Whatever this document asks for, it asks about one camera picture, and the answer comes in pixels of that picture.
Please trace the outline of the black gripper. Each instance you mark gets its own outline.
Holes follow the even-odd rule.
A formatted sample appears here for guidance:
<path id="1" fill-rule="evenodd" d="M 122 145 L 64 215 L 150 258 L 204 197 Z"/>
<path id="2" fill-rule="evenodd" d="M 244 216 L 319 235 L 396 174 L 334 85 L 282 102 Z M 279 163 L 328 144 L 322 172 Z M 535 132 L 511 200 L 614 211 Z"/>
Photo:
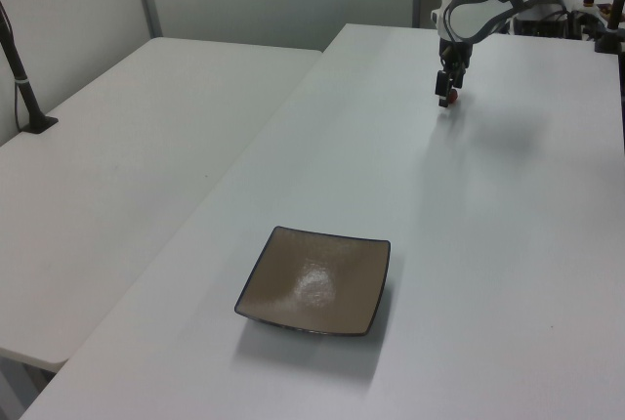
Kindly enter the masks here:
<path id="1" fill-rule="evenodd" d="M 438 56 L 440 59 L 441 70 L 437 72 L 435 87 L 435 94 L 438 96 L 439 106 L 449 106 L 449 96 L 451 93 L 451 72 L 453 72 L 453 88 L 461 89 L 463 87 L 465 70 L 467 70 L 470 65 L 472 53 L 472 44 L 452 42 L 443 38 L 439 39 Z"/>

